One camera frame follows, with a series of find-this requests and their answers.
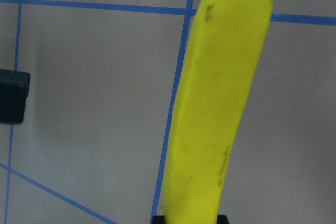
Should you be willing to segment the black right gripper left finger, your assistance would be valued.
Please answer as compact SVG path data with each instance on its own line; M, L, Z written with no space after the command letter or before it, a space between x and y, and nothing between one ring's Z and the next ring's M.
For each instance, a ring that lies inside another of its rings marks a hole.
M30 73L1 69L1 124L21 124L29 94Z

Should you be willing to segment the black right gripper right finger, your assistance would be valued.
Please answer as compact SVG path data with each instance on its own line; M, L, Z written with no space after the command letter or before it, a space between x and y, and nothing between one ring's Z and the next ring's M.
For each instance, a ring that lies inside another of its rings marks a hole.
M217 216L217 224L229 224L229 220L226 215L218 215ZM152 224L165 224L165 216L153 216Z

